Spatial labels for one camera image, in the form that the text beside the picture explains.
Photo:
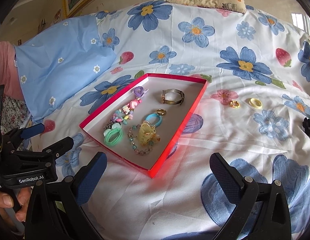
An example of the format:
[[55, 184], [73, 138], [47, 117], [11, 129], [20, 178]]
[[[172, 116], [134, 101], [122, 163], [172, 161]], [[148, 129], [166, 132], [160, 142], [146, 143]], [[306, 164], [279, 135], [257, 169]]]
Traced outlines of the person's left hand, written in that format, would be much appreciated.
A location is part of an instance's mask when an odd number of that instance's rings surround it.
[[[17, 195], [17, 200], [21, 206], [21, 209], [16, 212], [15, 217], [19, 222], [26, 221], [26, 215], [27, 215], [27, 209], [28, 209], [30, 196], [31, 196], [30, 187], [25, 187], [25, 188], [20, 189]], [[0, 191], [0, 215], [6, 223], [10, 223], [10, 224], [12, 223], [12, 219], [8, 216], [5, 209], [9, 209], [12, 207], [14, 207], [14, 201], [12, 197], [9, 194]]]

